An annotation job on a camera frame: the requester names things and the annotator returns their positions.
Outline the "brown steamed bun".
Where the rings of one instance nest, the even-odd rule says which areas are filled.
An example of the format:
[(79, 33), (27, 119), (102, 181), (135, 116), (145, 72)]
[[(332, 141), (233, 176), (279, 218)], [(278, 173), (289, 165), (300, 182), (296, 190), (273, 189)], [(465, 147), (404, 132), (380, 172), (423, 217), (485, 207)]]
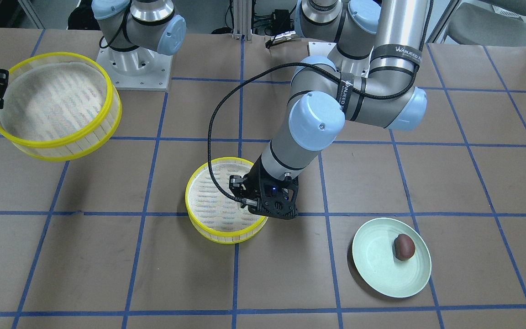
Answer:
[(416, 252), (415, 242), (409, 235), (401, 233), (393, 241), (394, 254), (400, 261), (411, 259)]

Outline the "grey office chair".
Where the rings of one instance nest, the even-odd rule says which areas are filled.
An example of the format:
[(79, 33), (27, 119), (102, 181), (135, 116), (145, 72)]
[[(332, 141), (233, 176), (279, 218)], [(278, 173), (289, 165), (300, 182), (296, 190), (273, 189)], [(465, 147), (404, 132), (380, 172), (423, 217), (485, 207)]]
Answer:
[(457, 44), (526, 47), (526, 23), (486, 10), (471, 3), (462, 3), (451, 14), (442, 38)]

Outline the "light green plate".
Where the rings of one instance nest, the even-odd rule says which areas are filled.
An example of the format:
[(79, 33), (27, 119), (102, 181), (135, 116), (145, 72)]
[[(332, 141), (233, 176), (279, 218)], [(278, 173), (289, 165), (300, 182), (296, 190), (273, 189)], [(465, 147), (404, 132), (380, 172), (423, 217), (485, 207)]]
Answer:
[[(393, 241), (404, 233), (415, 242), (415, 255), (400, 261)], [(428, 285), (432, 271), (429, 249), (409, 225), (393, 218), (375, 218), (361, 225), (353, 236), (352, 259), (359, 275), (378, 293), (407, 298)]]

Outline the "yellow steamer layer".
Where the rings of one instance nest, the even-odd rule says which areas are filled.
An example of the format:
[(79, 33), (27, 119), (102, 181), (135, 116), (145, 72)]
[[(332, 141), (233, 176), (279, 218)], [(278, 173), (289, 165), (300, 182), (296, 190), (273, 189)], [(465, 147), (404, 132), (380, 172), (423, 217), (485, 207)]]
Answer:
[(213, 183), (208, 164), (200, 166), (190, 177), (184, 203), (196, 231), (220, 244), (237, 244), (259, 233), (267, 217), (254, 215), (238, 202), (224, 196)]
[(69, 52), (40, 54), (13, 66), (3, 102), (0, 134), (25, 154), (51, 162), (96, 151), (122, 115), (108, 73)]

